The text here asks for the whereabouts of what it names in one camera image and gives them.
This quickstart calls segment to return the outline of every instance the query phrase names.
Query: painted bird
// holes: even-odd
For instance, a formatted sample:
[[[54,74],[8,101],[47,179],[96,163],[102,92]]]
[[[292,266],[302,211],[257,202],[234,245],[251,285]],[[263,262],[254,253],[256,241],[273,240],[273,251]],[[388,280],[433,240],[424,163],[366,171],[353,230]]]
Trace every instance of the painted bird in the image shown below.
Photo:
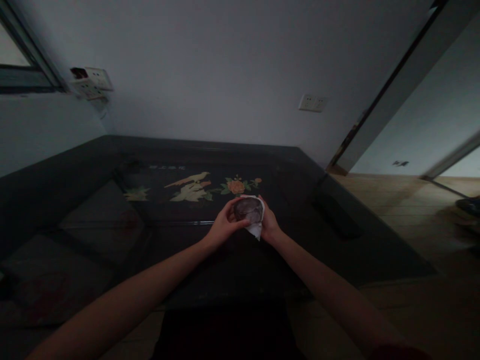
[[[175,186],[175,185],[186,184],[186,183],[189,183],[191,181],[196,183],[196,182],[199,182],[200,180],[203,180],[208,174],[210,174],[208,171],[204,171],[200,174],[192,175],[192,176],[189,176],[189,177],[184,178],[182,180],[175,181],[175,182],[171,183],[170,185],[164,186],[164,188],[168,188],[168,187]]]

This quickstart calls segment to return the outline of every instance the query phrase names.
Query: window frame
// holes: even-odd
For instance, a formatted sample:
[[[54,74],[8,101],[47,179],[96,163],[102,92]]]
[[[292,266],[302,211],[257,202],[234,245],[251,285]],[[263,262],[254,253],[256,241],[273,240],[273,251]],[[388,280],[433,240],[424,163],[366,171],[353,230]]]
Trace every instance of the window frame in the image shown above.
[[[19,9],[7,0],[0,0],[0,22],[30,63],[30,66],[0,64],[0,95],[65,93],[65,83],[42,54]]]

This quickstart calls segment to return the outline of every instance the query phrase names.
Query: wooden floor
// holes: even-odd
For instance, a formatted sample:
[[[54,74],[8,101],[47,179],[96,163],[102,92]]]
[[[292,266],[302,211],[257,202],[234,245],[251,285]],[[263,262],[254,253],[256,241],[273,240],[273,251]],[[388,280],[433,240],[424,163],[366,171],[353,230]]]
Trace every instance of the wooden floor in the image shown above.
[[[480,177],[438,176],[435,181],[468,197],[480,196]]]
[[[460,197],[414,177],[333,176],[439,271],[361,292],[433,359],[480,359],[480,260],[468,250],[479,239],[452,222],[458,217],[449,208]],[[363,359],[316,301],[292,303],[288,310],[308,359]],[[161,309],[153,312],[102,359],[148,359],[162,319]]]

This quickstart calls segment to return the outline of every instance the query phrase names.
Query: wall socket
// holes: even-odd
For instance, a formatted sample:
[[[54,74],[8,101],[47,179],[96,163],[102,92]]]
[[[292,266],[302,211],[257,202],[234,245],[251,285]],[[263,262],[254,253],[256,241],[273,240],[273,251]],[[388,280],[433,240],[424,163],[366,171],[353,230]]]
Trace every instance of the wall socket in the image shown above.
[[[321,113],[325,109],[325,106],[327,106],[328,101],[328,97],[305,94],[301,97],[298,110]]]
[[[101,91],[89,78],[75,80],[72,81],[70,84],[87,100],[94,100],[105,97],[103,91]]]
[[[85,67],[85,71],[88,78],[93,81],[97,88],[109,91],[114,89],[105,70],[96,67]]]

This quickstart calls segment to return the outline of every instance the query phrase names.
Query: orange flower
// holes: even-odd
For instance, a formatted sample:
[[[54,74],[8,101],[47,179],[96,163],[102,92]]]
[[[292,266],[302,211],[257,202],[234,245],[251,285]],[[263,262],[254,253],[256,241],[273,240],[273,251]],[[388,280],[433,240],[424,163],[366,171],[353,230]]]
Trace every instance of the orange flower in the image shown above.
[[[226,185],[232,194],[242,194],[245,191],[244,183],[238,180],[229,181]]]

